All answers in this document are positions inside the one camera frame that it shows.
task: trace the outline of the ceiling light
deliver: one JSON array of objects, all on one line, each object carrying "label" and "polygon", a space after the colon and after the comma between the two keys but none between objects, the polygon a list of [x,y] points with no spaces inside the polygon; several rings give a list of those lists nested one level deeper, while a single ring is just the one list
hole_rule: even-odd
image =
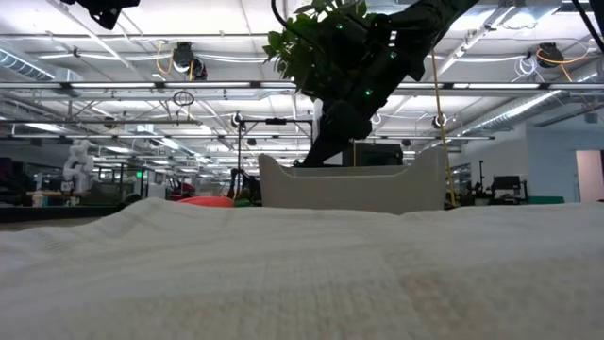
[{"label": "ceiling light", "polygon": [[209,160],[208,158],[206,158],[206,157],[200,157],[200,156],[197,157],[197,161],[198,162],[202,162],[204,164],[211,163],[211,160]]},{"label": "ceiling light", "polygon": [[50,124],[32,123],[32,124],[26,124],[26,125],[28,127],[39,128],[39,129],[43,129],[45,131],[50,131],[50,132],[62,132],[62,130],[59,127],[52,126]]},{"label": "ceiling light", "polygon": [[308,150],[242,150],[242,154],[287,154],[287,155],[304,155],[309,153]]},{"label": "ceiling light", "polygon": [[262,88],[295,89],[295,84],[288,81],[283,82],[262,82]]},{"label": "ceiling light", "polygon": [[175,141],[171,140],[171,139],[162,138],[160,142],[163,145],[166,145],[166,146],[168,146],[168,147],[170,147],[170,148],[172,148],[174,150],[179,150],[180,149],[180,146],[178,146],[178,144]]},{"label": "ceiling light", "polygon": [[36,83],[0,83],[0,89],[60,89],[59,83],[36,82]]},{"label": "ceiling light", "polygon": [[105,147],[107,150],[111,150],[113,152],[119,152],[119,153],[129,153],[130,149],[125,148],[125,147],[119,147],[119,146],[103,146]]},{"label": "ceiling light", "polygon": [[250,87],[248,81],[229,81],[229,82],[212,82],[212,81],[181,81],[181,82],[169,82],[165,83],[167,88],[176,89],[223,89],[223,88],[248,88]]},{"label": "ceiling light", "polygon": [[166,78],[164,78],[164,77],[163,77],[163,76],[161,76],[160,74],[153,74],[153,75],[151,75],[151,76],[153,76],[153,77],[158,77],[158,78],[160,78],[160,79],[161,79],[161,81],[166,81]]},{"label": "ceiling light", "polygon": [[549,85],[551,90],[594,90],[599,91],[604,89],[604,84],[551,84]]},{"label": "ceiling light", "polygon": [[200,125],[199,129],[201,130],[202,134],[211,134],[211,128],[209,128],[207,125]]},{"label": "ceiling light", "polygon": [[[438,84],[438,88],[442,88],[443,84]],[[397,86],[398,89],[434,89],[434,84],[432,83],[412,83],[412,82],[403,82]]]},{"label": "ceiling light", "polygon": [[476,83],[470,84],[469,88],[472,90],[498,90],[498,89],[537,89],[541,84],[516,84],[516,83],[502,83],[502,84],[488,84],[488,83]]},{"label": "ceiling light", "polygon": [[154,83],[71,83],[74,89],[153,89]]}]

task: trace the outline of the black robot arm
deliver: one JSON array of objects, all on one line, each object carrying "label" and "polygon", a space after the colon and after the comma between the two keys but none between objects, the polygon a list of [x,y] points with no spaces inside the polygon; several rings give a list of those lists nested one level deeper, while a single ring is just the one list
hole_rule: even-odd
[{"label": "black robot arm", "polygon": [[[477,2],[420,0],[401,12],[378,15],[370,25],[351,15],[328,16],[322,22],[318,44],[327,51],[326,58],[344,70],[344,76],[324,77],[329,95],[319,98],[325,114],[303,166],[321,166],[349,147],[351,140],[365,139],[372,131],[371,117],[406,76],[417,81],[422,78],[430,50]],[[390,46],[392,32],[396,33],[394,46]],[[339,60],[337,54],[357,56],[353,60],[358,62],[351,62],[350,57]]]}]

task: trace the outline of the overhead rail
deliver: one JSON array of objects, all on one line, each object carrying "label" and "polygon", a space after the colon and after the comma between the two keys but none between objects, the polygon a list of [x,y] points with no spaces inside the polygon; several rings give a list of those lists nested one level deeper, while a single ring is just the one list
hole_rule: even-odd
[{"label": "overhead rail", "polygon": [[[604,90],[604,83],[500,83],[500,82],[442,82],[435,85],[426,82],[403,82],[398,90],[455,90],[459,92],[478,92],[496,90],[513,91],[598,91]],[[198,82],[0,82],[2,90],[163,90],[163,89],[272,89],[294,90],[291,81],[198,81]]]}]

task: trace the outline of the orange cable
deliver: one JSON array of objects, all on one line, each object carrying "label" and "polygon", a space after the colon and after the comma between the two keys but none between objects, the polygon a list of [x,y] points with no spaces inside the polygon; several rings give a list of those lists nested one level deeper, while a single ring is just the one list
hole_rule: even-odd
[{"label": "orange cable", "polygon": [[566,67],[564,67],[564,65],[560,65],[560,67],[562,68],[562,71],[564,72],[566,79],[568,79],[568,81],[570,81],[570,82],[573,82],[573,78],[570,77],[570,75],[568,74],[568,71],[566,71]]},{"label": "orange cable", "polygon": [[438,122],[440,123],[441,128],[441,141],[443,143],[443,148],[445,149],[446,154],[446,177],[449,180],[449,193],[451,194],[451,204],[453,207],[456,207],[457,204],[455,202],[455,183],[453,182],[453,176],[451,174],[451,164],[449,161],[449,148],[446,144],[445,137],[445,118],[443,117],[443,111],[441,110],[441,94],[439,92],[438,87],[438,74],[436,72],[436,57],[434,54],[434,49],[432,49],[432,72],[434,74],[434,89],[436,90],[436,110],[438,111]]},{"label": "orange cable", "polygon": [[161,68],[161,65],[159,65],[159,55],[161,53],[161,46],[163,45],[163,42],[159,42],[159,48],[158,48],[158,58],[155,60],[156,65],[158,66],[158,70],[160,72],[162,72],[165,75],[168,75],[170,72],[172,72],[172,63],[174,61],[174,54],[170,55],[170,67],[168,68],[168,71],[164,70]]},{"label": "orange cable", "polygon": [[539,58],[540,60],[544,60],[553,64],[557,64],[557,65],[567,65],[567,64],[571,64],[573,62],[577,62],[579,60],[584,60],[585,57],[587,57],[587,55],[589,54],[589,50],[585,51],[585,54],[581,57],[578,57],[577,59],[572,59],[572,60],[567,60],[567,61],[555,61],[555,60],[550,60],[550,59],[546,59],[544,57],[541,57],[540,53],[543,51],[543,49],[538,49],[537,50],[537,58]]}]

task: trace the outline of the red object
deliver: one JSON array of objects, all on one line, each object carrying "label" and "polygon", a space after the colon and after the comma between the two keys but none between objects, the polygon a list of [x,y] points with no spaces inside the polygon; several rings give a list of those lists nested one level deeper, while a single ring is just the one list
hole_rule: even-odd
[{"label": "red object", "polygon": [[228,197],[189,197],[178,201],[178,203],[193,204],[201,207],[214,207],[214,208],[234,208],[235,202]]}]

